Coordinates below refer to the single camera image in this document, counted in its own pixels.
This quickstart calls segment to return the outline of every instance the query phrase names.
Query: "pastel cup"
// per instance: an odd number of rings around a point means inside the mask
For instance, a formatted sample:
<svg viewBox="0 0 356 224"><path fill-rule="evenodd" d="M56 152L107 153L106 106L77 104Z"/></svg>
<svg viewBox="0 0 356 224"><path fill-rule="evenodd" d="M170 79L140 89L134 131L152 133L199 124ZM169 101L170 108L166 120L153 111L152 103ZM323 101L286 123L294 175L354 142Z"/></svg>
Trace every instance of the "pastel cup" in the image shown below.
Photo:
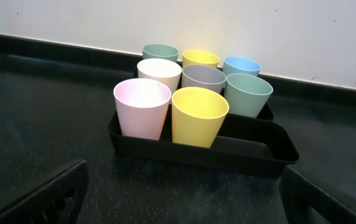
<svg viewBox="0 0 356 224"><path fill-rule="evenodd" d="M113 94L122 135L160 139L171 98L165 84L133 78L117 84Z"/></svg>
<svg viewBox="0 0 356 224"><path fill-rule="evenodd" d="M177 62L178 50L164 44L149 44L142 49L143 59L161 58Z"/></svg>
<svg viewBox="0 0 356 224"><path fill-rule="evenodd" d="M233 73L227 76L224 97L230 106L229 113L255 118L272 92L273 87L262 78Z"/></svg>
<svg viewBox="0 0 356 224"><path fill-rule="evenodd" d="M220 59L215 54L204 50L186 50L182 53L182 68L187 65L218 66Z"/></svg>
<svg viewBox="0 0 356 224"><path fill-rule="evenodd" d="M244 73L257 76L261 70L261 65L256 61L239 57L230 56L223 61L222 72L228 76L232 73Z"/></svg>
<svg viewBox="0 0 356 224"><path fill-rule="evenodd" d="M212 90L177 90L172 95L172 142L209 148L228 111L228 102Z"/></svg>
<svg viewBox="0 0 356 224"><path fill-rule="evenodd" d="M142 60L137 65L138 78L149 78L159 81L170 89L177 90L182 68L175 62L166 59L150 58Z"/></svg>
<svg viewBox="0 0 356 224"><path fill-rule="evenodd" d="M225 74L206 65L188 65L182 69L182 87L196 86L221 93Z"/></svg>

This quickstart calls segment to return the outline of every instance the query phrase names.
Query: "pink cup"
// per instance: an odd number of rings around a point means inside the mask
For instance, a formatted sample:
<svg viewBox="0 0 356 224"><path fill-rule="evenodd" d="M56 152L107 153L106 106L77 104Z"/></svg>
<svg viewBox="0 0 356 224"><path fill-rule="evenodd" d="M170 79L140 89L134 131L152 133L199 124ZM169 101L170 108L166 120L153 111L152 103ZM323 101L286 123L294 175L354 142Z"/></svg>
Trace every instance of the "pink cup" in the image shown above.
<svg viewBox="0 0 356 224"><path fill-rule="evenodd" d="M113 93L122 135L159 140L170 89L159 81L133 78L117 84Z"/></svg>

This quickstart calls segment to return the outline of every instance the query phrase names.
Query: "black baseboard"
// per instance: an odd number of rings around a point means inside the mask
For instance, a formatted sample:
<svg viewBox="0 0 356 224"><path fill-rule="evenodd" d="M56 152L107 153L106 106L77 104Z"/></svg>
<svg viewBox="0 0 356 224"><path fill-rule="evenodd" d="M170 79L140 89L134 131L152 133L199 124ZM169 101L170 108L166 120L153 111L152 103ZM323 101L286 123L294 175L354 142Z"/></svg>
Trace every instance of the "black baseboard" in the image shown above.
<svg viewBox="0 0 356 224"><path fill-rule="evenodd" d="M138 55L55 44L7 35L0 35L0 54L74 63L122 72L132 72L136 64L142 59ZM356 90L299 82L263 74L260 74L260 77L273 86L273 95L276 96L356 106Z"/></svg>

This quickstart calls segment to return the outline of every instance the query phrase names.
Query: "table surface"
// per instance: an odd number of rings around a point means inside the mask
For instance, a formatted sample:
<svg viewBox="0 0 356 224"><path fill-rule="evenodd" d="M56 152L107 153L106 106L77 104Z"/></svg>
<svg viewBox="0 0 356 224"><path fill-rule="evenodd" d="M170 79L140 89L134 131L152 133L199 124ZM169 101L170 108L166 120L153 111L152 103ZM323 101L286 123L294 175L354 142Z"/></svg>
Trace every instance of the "table surface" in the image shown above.
<svg viewBox="0 0 356 224"><path fill-rule="evenodd" d="M287 223L279 180L116 157L112 90L129 74L25 60L37 72L0 71L0 192L83 158L90 186L78 223ZM77 71L119 78L69 76ZM280 96L268 104L299 151L294 166L356 198L356 108Z"/></svg>

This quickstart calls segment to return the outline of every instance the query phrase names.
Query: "plastic tray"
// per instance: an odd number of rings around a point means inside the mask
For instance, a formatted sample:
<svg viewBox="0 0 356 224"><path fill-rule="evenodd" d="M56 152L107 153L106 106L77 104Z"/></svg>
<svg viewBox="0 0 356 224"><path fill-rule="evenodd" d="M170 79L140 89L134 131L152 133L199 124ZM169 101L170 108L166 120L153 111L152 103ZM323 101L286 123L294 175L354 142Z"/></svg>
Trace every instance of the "plastic tray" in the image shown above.
<svg viewBox="0 0 356 224"><path fill-rule="evenodd" d="M299 159L287 132L278 124L227 114L210 149L172 142L171 105L159 141L121 135L117 113L109 124L118 156L137 156L258 177L278 178Z"/></svg>
<svg viewBox="0 0 356 224"><path fill-rule="evenodd" d="M135 68L134 69L134 78L138 77L138 69ZM181 81L182 78L179 79L179 83L178 83L178 89L181 88ZM225 92L225 89L223 88L221 91L221 95L223 96L223 93ZM266 121L272 121L274 118L273 113L271 111L271 108L269 108L268 104L265 103L264 107L261 109L260 113L257 116L257 119L263 119Z"/></svg>

